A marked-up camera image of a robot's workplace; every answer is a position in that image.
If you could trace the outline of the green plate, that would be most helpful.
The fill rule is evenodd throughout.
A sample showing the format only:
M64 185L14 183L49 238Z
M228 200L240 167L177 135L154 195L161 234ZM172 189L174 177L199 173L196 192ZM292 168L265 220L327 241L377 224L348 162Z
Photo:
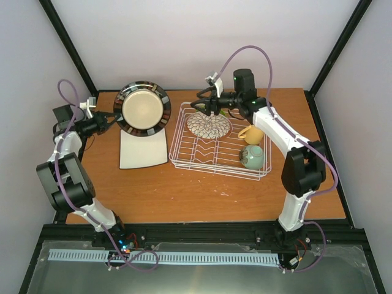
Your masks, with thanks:
M202 112L204 115L207 115L206 105L204 104L197 104L196 110ZM221 109L219 113L216 113L215 111L211 110L208 116L217 116L217 115L222 115L223 117L226 117L226 114L223 111L223 109Z

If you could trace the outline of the patterned round plate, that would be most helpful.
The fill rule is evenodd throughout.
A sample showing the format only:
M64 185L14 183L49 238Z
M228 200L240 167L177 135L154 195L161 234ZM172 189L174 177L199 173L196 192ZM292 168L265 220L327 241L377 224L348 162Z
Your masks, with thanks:
M226 137L232 130L230 121L223 115L206 116L201 112L191 114L186 121L190 133L199 138L216 140Z

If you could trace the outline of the dark striped rim plate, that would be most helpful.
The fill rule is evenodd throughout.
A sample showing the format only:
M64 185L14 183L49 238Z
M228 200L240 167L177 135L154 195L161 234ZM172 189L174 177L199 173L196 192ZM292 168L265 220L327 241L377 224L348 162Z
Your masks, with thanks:
M113 103L121 130L136 137L149 137L164 130L172 105L169 95L156 83L135 81L124 86Z

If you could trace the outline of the white square plate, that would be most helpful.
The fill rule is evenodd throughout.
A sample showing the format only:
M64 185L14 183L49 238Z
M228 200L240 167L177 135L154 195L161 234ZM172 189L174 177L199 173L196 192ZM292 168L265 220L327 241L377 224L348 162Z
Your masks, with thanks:
M167 162L165 129L148 137L136 137L120 131L120 169L153 167Z

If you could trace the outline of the white wire dish rack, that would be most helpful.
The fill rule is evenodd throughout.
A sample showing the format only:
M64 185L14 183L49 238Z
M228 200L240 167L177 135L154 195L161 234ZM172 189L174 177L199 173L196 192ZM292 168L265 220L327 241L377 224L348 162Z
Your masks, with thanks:
M179 108L169 152L169 159L176 168L255 181L272 170L271 140L267 136L259 144L264 152L263 165L259 170L250 170L239 161L239 152L246 142L238 138L238 132L249 123L233 118L226 110L222 110L220 114L230 126L228 134L217 139L201 138L187 128L187 121L195 112L189 102L183 102Z

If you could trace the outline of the yellow mug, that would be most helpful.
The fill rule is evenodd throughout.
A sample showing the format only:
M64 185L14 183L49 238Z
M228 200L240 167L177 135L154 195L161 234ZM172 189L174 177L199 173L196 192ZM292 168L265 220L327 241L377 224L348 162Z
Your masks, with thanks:
M261 129L250 125L238 132L237 137L244 140L248 145L258 145L263 140L264 134Z

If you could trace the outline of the mint green bowl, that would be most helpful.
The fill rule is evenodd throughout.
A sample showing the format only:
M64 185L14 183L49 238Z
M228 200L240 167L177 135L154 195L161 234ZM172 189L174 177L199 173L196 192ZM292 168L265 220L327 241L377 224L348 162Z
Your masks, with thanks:
M259 145L247 145L239 152L239 161L250 170L259 170L264 166L265 153Z

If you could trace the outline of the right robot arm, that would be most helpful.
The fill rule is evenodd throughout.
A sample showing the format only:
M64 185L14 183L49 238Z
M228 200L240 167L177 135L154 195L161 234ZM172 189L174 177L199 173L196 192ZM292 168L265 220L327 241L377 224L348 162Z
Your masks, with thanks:
M224 108L237 109L242 118L264 132L285 158L281 181L287 194L279 215L274 239L279 247L288 247L300 237L304 215L312 196L326 179L324 146L320 141L309 141L294 130L267 97L260 97L250 69L233 73L234 90L225 92L218 73L205 78L208 88L197 93L191 106L204 115L219 114Z

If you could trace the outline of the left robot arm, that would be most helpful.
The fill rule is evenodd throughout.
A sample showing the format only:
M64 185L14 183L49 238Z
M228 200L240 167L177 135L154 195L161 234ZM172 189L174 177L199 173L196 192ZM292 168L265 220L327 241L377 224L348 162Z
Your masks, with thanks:
M98 233L107 231L107 241L122 246L127 230L119 216L96 200L93 183L78 158L82 139L103 134L120 114L98 111L91 118L76 121L70 105L55 108L53 113L57 119L55 147L50 158L36 167L50 204L57 212L81 216Z

